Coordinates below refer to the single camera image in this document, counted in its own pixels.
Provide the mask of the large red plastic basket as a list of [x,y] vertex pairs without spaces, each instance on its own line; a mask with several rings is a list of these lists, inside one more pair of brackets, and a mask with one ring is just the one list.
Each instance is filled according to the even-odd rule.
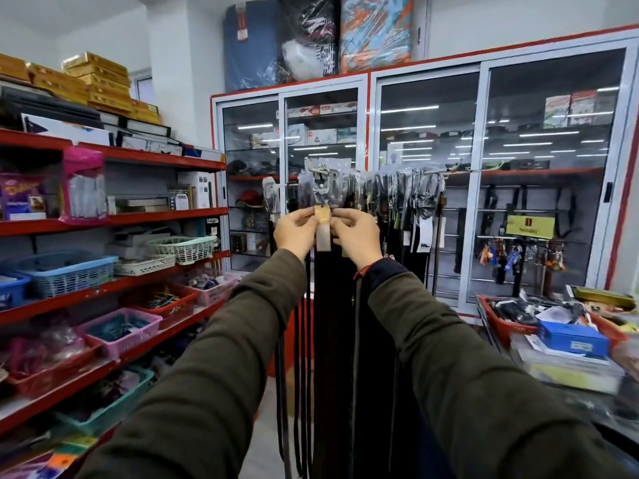
[[[484,317],[490,325],[496,336],[499,338],[500,344],[506,349],[510,349],[510,339],[512,335],[535,335],[537,327],[519,324],[507,319],[502,319],[497,314],[497,303],[506,300],[505,297],[478,296],[477,308],[479,314]],[[627,342],[629,339],[618,326],[598,314],[591,313],[592,322],[596,325],[598,331],[610,340],[610,349],[613,349],[621,342]]]

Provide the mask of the person's right forearm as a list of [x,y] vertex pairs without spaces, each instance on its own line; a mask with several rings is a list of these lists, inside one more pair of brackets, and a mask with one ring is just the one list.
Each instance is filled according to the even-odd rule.
[[395,260],[363,274],[420,410],[458,479],[639,479],[593,425],[483,341]]

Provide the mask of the red metal shelf unit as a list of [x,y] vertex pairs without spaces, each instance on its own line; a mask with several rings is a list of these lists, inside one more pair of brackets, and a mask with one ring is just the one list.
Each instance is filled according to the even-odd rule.
[[[61,156],[62,152],[73,145],[72,141],[53,136],[42,136],[0,128],[0,157],[7,151],[18,152],[46,152],[39,154],[39,160],[34,160],[33,165],[52,161],[54,156]],[[105,145],[80,142],[78,147],[103,152],[108,163],[126,163],[142,165],[145,167],[165,167],[179,170],[213,170],[220,171],[225,166],[219,161],[202,160],[198,158],[160,154],[134,149],[122,149]],[[95,231],[110,229],[112,226],[123,227],[125,225],[137,225],[148,223],[164,223],[180,221],[199,217],[218,217],[227,215],[228,210],[223,208],[195,209],[184,211],[165,211],[156,213],[137,213],[127,215],[115,215],[109,218],[107,225],[98,227],[81,227],[67,225],[57,219],[29,220],[21,222],[0,222],[0,266],[3,261],[12,255],[21,254],[5,242],[8,238],[29,238],[32,244],[31,253],[36,252],[37,238],[42,236],[59,236],[71,233],[72,237],[82,231]],[[45,299],[27,299],[27,303],[0,311],[0,330],[17,323],[25,322],[46,313],[63,308],[71,308],[80,304],[91,303],[95,299],[114,296],[120,292],[137,289],[149,283],[156,283],[179,272],[178,265],[162,269],[142,276],[124,276],[115,280],[101,283],[87,289],[76,290],[58,297]],[[52,388],[35,398],[28,397],[18,392],[9,395],[9,385],[0,385],[0,438],[14,432],[21,425],[29,423],[32,419],[48,413],[60,402],[68,399],[77,392],[91,386],[110,373],[130,364],[148,354],[157,346],[174,338],[187,327],[199,323],[209,317],[217,307],[214,305],[195,311],[191,316],[160,330],[156,336],[134,345],[131,350],[125,351],[120,360],[108,360],[106,353],[101,352],[96,359],[81,369],[80,373],[68,378],[60,385]]]

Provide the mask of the pale pink plastic basket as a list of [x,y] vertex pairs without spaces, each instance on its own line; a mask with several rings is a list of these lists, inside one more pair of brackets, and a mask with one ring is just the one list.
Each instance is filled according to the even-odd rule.
[[183,273],[172,281],[195,290],[196,304],[209,307],[225,301],[241,279],[242,275],[238,273],[216,273],[209,269],[197,269]]

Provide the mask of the pink basket with teal liner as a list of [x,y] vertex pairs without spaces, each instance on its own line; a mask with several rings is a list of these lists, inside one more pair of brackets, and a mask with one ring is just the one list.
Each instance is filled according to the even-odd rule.
[[155,337],[163,318],[134,308],[120,308],[75,327],[82,337],[95,339],[111,360]]

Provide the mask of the row of hanging black belts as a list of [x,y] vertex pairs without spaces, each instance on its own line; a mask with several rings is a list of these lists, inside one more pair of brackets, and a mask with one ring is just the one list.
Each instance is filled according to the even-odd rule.
[[[429,258],[415,252],[417,220],[439,215],[444,178],[328,170],[346,164],[307,159],[294,210],[328,205],[331,213],[342,207],[372,215],[385,255],[417,271],[427,285]],[[279,217],[279,191],[271,177],[263,180],[263,193],[269,214]],[[313,248],[305,264],[306,295],[293,312],[300,478],[419,479],[425,425],[392,338],[367,305],[362,276],[354,276],[355,265],[333,243],[330,251]]]

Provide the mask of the flat gold box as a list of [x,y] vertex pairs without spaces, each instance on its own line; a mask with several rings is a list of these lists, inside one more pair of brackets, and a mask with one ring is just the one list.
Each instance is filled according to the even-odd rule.
[[624,312],[630,312],[636,307],[635,299],[632,296],[611,290],[566,285],[565,295],[581,302],[596,302],[616,307]]

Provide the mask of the purple printed packet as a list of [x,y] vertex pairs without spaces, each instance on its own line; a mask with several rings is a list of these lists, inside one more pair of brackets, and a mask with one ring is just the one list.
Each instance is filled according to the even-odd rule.
[[0,173],[0,210],[5,222],[47,219],[44,177]]

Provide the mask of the yellow sign card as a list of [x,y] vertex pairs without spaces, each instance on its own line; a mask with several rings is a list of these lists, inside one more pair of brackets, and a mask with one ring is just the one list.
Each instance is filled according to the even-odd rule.
[[509,215],[506,222],[506,235],[550,241],[555,236],[555,218]]

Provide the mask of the bunch of hanging keychains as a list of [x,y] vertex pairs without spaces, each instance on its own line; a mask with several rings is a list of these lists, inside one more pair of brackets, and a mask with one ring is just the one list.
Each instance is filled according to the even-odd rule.
[[479,249],[475,251],[475,258],[480,265],[490,268],[490,281],[497,285],[507,284],[509,274],[513,278],[512,284],[523,283],[528,265],[537,268],[539,279],[546,278],[548,273],[563,273],[568,270],[563,254],[565,245],[561,241],[504,236],[484,236],[478,239],[480,243]]

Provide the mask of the dark blue plastic basket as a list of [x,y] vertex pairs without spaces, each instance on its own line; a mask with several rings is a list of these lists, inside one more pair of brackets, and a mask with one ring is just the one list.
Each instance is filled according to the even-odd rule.
[[0,312],[22,306],[30,282],[28,275],[0,270]]

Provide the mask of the person's left hand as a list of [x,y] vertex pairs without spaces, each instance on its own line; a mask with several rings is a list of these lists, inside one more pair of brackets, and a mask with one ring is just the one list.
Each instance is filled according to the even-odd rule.
[[304,262],[311,250],[315,238],[298,238],[296,221],[302,217],[315,217],[315,207],[303,208],[280,217],[274,230],[277,252],[288,251]]

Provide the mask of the narrow glass display cabinet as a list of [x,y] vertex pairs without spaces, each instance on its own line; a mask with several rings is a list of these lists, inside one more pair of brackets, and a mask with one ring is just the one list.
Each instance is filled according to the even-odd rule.
[[[367,170],[370,76],[363,73],[214,95],[214,148],[226,156],[219,197],[229,208],[222,224],[224,269],[246,274],[275,250],[263,179],[279,191],[281,213],[297,208],[298,176],[308,158],[345,160]],[[246,190],[263,195],[263,208],[239,208]]]

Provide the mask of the clear plastic container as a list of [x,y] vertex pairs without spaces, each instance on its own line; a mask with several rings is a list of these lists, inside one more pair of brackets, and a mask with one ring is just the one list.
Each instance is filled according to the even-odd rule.
[[510,354],[529,375],[555,386],[616,395],[626,376],[626,372],[608,358],[545,350],[536,335],[511,335]]

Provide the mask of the yellow and white paper tag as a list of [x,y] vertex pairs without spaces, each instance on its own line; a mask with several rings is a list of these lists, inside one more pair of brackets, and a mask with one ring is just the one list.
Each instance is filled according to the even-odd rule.
[[316,252],[331,250],[331,208],[328,205],[315,205],[315,217],[318,219],[316,226],[315,248]]

